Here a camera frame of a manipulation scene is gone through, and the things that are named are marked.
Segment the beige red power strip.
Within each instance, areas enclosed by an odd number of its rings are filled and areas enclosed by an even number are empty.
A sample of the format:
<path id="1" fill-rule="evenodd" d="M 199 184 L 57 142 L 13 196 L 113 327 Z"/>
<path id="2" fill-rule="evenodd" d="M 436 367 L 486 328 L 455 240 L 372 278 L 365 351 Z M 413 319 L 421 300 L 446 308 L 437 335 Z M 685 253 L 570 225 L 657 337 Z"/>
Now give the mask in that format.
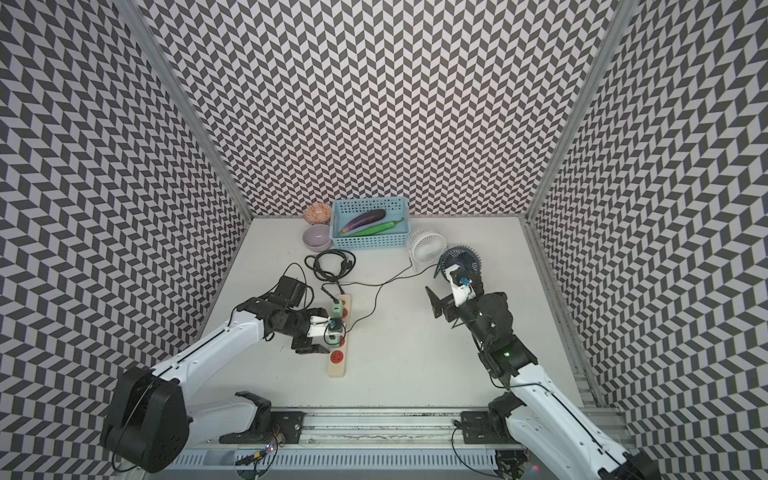
<path id="1" fill-rule="evenodd" d="M 338 296 L 338 299 L 345 307 L 344 317 L 341 320 L 344 321 L 347 331 L 346 335 L 342 337 L 340 341 L 334 343 L 331 342 L 331 350 L 327 365 L 327 375 L 330 378 L 342 378 L 346 374 L 348 323 L 351 317 L 352 297 L 349 294 L 341 294 Z"/>

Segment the green adapter of blue fan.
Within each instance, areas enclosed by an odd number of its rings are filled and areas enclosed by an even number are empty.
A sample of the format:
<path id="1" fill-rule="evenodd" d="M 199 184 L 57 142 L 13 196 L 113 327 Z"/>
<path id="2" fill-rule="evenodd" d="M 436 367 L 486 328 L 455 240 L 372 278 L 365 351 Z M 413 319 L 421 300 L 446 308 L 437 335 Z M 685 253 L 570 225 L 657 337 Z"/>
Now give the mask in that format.
<path id="1" fill-rule="evenodd" d="M 328 323 L 328 326 L 326 328 L 327 335 L 328 336 L 345 336 L 346 335 L 346 325 L 343 320 L 341 319 L 331 319 Z"/>

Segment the green adapter of white fan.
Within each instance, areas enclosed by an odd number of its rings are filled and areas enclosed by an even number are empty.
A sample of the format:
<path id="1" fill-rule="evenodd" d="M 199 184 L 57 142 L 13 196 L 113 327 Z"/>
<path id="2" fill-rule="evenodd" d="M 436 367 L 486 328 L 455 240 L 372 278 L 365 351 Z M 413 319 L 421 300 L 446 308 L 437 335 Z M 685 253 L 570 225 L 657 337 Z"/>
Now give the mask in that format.
<path id="1" fill-rule="evenodd" d="M 344 317 L 345 307 L 342 302 L 335 303 L 332 306 L 331 315 L 334 319 L 342 319 Z"/>

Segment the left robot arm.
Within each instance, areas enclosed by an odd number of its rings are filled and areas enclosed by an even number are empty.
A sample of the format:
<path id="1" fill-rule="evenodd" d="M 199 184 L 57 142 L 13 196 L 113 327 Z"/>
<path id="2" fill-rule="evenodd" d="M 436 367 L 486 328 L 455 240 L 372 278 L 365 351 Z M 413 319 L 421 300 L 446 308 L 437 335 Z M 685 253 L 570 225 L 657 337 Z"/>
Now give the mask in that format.
<path id="1" fill-rule="evenodd" d="M 299 440 L 304 415 L 272 414 L 270 400 L 248 391 L 207 404 L 191 404 L 195 393 L 233 359 L 276 334 L 291 340 L 297 354 L 328 354 L 343 344 L 345 305 L 333 298 L 330 310 L 302 307 L 308 285 L 282 276 L 274 288 L 236 305 L 211 334 L 153 367 L 126 370 L 114 388 L 100 444 L 112 458 L 157 473 L 188 447 L 217 440 L 255 443 L 260 457 Z"/>

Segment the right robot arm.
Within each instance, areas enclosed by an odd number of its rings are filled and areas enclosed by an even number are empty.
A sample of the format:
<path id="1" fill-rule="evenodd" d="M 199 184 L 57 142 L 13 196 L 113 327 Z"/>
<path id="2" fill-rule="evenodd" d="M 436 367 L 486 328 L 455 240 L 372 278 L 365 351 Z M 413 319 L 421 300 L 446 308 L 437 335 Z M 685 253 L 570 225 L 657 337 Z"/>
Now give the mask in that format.
<path id="1" fill-rule="evenodd" d="M 507 296 L 486 293 L 481 276 L 453 264 L 438 274 L 451 287 L 440 299 L 427 294 L 433 314 L 467 327 L 478 358 L 504 393 L 488 405 L 498 436 L 519 442 L 560 479 L 659 479 L 658 464 L 630 452 L 599 428 L 555 385 L 534 353 L 513 331 Z"/>

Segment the dark blue desk fan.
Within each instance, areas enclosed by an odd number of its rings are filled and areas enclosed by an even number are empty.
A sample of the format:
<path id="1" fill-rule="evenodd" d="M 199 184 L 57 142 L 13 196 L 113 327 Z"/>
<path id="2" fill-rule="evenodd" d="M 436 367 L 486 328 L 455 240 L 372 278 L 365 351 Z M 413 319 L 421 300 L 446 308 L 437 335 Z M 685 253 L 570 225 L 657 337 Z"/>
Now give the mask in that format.
<path id="1" fill-rule="evenodd" d="M 473 248 L 466 245 L 458 245 L 447 249 L 439 258 L 433 277 L 442 277 L 448 281 L 445 278 L 445 270 L 454 265 L 476 272 L 481 277 L 481 259 Z"/>

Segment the white desk fan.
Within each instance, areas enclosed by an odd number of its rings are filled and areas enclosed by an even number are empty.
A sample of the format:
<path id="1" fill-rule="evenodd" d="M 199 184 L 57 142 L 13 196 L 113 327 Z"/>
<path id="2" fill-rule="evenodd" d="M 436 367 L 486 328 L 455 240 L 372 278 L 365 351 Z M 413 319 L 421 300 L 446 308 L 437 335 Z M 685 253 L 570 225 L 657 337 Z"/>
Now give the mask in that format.
<path id="1" fill-rule="evenodd" d="M 406 248 L 414 271 L 433 265 L 447 250 L 443 235 L 427 226 L 413 227 L 406 240 Z"/>

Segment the green chili pepper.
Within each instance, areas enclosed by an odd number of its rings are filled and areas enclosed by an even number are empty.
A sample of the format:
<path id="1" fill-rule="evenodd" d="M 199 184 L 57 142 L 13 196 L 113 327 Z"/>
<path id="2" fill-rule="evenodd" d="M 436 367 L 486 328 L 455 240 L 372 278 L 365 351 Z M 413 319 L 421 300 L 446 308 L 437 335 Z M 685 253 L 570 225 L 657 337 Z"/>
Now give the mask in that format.
<path id="1" fill-rule="evenodd" d="M 389 222 L 383 222 L 378 223 L 376 225 L 372 225 L 370 227 L 364 228 L 362 230 L 358 230 L 354 233 L 350 233 L 350 237 L 367 237 L 367 236 L 373 236 L 380 234 L 382 232 L 386 232 L 389 230 L 394 229 L 399 223 L 402 222 L 402 219 L 397 221 L 389 221 Z"/>

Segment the purple eggplant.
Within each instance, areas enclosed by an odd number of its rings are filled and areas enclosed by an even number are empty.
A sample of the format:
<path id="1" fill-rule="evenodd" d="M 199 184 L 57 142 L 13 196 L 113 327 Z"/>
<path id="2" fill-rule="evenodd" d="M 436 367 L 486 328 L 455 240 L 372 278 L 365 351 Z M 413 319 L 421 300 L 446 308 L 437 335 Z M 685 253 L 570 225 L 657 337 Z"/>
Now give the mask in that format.
<path id="1" fill-rule="evenodd" d="M 343 236 L 360 227 L 381 221 L 386 217 L 386 214 L 387 212 L 384 209 L 374 209 L 361 213 L 347 222 L 339 230 L 338 234 Z"/>

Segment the lilac bowl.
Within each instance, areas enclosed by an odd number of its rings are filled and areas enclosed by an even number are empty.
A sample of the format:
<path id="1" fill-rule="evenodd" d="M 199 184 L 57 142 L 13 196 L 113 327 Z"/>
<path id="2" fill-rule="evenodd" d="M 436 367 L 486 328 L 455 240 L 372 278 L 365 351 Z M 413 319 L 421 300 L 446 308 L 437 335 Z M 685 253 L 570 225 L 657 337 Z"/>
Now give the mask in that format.
<path id="1" fill-rule="evenodd" d="M 323 252 L 333 246 L 330 234 L 331 229 L 327 224 L 316 224 L 305 230 L 302 241 L 310 251 Z"/>

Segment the light blue plastic basket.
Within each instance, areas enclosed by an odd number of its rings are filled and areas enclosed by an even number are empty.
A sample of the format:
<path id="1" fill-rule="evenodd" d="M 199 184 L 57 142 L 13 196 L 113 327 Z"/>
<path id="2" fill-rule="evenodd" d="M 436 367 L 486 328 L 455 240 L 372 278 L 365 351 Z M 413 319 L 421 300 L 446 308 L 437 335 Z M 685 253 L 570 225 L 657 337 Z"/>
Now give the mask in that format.
<path id="1" fill-rule="evenodd" d="M 335 200 L 330 233 L 336 248 L 404 247 L 411 231 L 409 201 L 402 196 Z"/>

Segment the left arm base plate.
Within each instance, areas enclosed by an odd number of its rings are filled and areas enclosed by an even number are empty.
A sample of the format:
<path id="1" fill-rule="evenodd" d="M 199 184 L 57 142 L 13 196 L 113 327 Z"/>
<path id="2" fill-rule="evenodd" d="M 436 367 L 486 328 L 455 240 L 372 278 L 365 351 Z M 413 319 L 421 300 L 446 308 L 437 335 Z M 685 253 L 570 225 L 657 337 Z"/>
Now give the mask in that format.
<path id="1" fill-rule="evenodd" d="M 220 444 L 266 444 L 276 437 L 281 445 L 299 444 L 305 416 L 304 411 L 272 411 L 266 424 L 266 416 L 258 415 L 247 430 L 223 435 L 218 441 Z"/>

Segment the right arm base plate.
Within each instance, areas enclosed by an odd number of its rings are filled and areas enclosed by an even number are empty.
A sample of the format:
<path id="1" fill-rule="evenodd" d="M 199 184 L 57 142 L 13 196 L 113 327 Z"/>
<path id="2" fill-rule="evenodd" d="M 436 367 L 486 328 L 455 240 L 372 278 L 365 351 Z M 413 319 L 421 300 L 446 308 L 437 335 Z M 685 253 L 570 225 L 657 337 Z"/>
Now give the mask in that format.
<path id="1" fill-rule="evenodd" d="M 514 439 L 504 420 L 485 411 L 462 411 L 459 420 L 463 442 L 469 445 L 507 445 Z"/>

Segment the aluminium front rail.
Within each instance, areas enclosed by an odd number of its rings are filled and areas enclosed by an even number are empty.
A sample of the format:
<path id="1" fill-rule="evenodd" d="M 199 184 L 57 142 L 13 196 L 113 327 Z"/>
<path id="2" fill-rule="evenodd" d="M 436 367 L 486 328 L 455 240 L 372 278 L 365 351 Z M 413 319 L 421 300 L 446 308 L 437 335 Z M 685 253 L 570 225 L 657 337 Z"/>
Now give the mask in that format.
<path id="1" fill-rule="evenodd" d="M 307 448 L 437 448 L 447 447 L 451 442 L 459 447 L 486 446 L 491 449 L 520 449 L 523 445 L 516 437 L 524 430 L 536 434 L 545 432 L 545 420 L 531 409 L 520 406 L 512 411 L 505 421 L 514 443 L 507 445 L 469 445 L 463 442 L 460 431 L 462 411 L 485 411 L 487 409 L 461 410 L 440 409 L 385 409 L 385 408 L 316 408 L 277 409 L 274 411 L 304 411 L 306 413 L 300 443 L 290 447 Z M 200 434 L 191 436 L 183 449 L 228 445 L 255 446 L 257 444 L 220 444 L 218 439 L 226 434 Z"/>

